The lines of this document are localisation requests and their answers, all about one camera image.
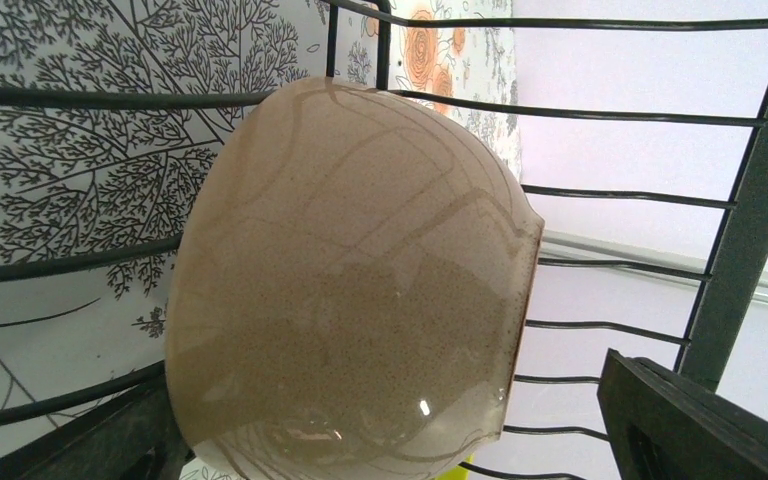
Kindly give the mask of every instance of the white wall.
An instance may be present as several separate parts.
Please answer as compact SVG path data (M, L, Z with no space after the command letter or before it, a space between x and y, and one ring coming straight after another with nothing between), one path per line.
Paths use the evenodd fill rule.
M768 1L518 0L515 15L709 20L768 17ZM768 31L631 33L519 30L521 105L755 116L768 82ZM725 199L748 129L521 117L523 182L652 190ZM530 196L547 228L704 258L715 210L647 202ZM626 273L540 267L529 318L611 320L681 335L695 290ZM598 375L605 350L672 367L676 347L612 331L528 329L517 371ZM604 431L596 387L519 385L508 423ZM719 394L768 420L768 306L744 321ZM579 435L516 436L476 455L515 473L618 478L606 443Z

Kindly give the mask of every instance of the beige ceramic bowl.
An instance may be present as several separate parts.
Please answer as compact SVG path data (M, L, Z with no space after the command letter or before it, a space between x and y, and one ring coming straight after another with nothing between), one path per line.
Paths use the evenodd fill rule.
M499 437L543 220L479 140L323 78L225 145L169 300L175 416L215 468L430 478Z

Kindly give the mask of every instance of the yellow object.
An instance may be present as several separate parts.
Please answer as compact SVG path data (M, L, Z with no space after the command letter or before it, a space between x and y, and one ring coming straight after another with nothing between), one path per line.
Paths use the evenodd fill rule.
M466 463L472 463L472 455L470 455L469 458L464 461ZM452 470L449 470L443 475L437 477L437 480L466 480L467 475L469 475L469 470L463 467L455 467Z

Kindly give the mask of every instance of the wire rack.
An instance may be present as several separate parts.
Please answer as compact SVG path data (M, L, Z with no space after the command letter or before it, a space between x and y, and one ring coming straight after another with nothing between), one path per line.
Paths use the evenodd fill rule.
M597 29L674 32L768 29L768 18L727 21L637 21L603 19L532 19L482 18L456 20L410 20L390 14L388 0L322 0L330 4L328 23L328 52L325 73L334 76L337 44L337 20L340 10L355 12L379 20L376 88L406 98L422 99L447 105L489 112L511 113L541 117L581 120L610 120L631 122L668 122L698 125L726 125L751 128L752 133L741 160L728 200L697 198L646 191L575 190L548 186L522 185L531 195L551 195L570 198L644 200L713 208L723 211L719 230L713 242L707 264L702 271L671 268L626 260L567 260L542 257L539 264L561 268L619 268L638 270L669 277L692 280L699 284L696 299L684 335L666 335L614 322L554 322L527 320L529 328L542 329L612 329L631 335L655 339L679 346L674 371L715 390L725 369L731 348L737 338L743 317L760 279L768 256L768 87L756 117L685 115L656 112L613 112L534 108L516 105L483 103L457 98L388 88L390 65L390 36L392 25L410 28L541 28ZM257 105L270 92L211 95L142 95L104 92L65 92L0 87L0 106L40 108L80 108L109 110L176 110L211 109ZM0 282L61 275L94 269L178 248L181 235L100 253L0 266ZM25 322L1 324L0 328ZM163 363L137 370L86 389L78 390L35 403L0 410L0 426L51 414L70 407L102 399L134 386L161 377ZM547 384L596 384L592 376L540 377L516 375L515 381ZM581 434L607 441L604 433L577 426L532 428L506 425L512 434L559 435ZM501 479L579 479L568 473L499 472L477 465L462 464L470 471Z

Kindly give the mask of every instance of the patterned tablecloth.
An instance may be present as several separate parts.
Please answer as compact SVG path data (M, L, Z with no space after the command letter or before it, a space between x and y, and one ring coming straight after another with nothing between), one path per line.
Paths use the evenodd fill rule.
M391 0L417 19L511 15L511 0ZM133 93L269 90L325 68L318 0L0 0L0 84ZM337 72L374 85L378 24L341 11ZM515 103L508 29L394 27L391 88ZM516 116L430 108L519 176ZM0 264L98 252L180 232L247 109L0 108ZM174 256L0 284L0 408L87 387L162 358ZM0 428L0 456L93 405ZM182 478L218 479L197 462Z

